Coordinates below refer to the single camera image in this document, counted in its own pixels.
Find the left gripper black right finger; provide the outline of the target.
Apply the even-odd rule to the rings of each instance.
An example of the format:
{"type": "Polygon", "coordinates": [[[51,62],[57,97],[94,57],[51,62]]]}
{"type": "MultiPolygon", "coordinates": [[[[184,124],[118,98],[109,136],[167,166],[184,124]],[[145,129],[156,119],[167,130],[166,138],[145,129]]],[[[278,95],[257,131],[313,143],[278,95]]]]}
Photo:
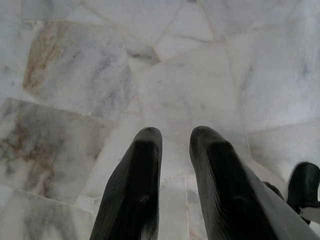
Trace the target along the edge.
{"type": "Polygon", "coordinates": [[[317,166],[301,162],[294,168],[283,199],[272,184],[260,180],[243,163],[232,144],[207,126],[190,136],[206,234],[210,240],[315,240],[309,209],[317,214],[317,166]]]}

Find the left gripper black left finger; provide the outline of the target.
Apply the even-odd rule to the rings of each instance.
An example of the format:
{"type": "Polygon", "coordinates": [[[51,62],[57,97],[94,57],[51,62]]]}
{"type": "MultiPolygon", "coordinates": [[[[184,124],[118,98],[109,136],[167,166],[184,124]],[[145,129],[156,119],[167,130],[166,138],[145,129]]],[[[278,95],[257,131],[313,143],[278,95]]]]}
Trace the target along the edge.
{"type": "Polygon", "coordinates": [[[140,130],[106,184],[92,240],[156,240],[163,141],[155,127],[140,130]]]}

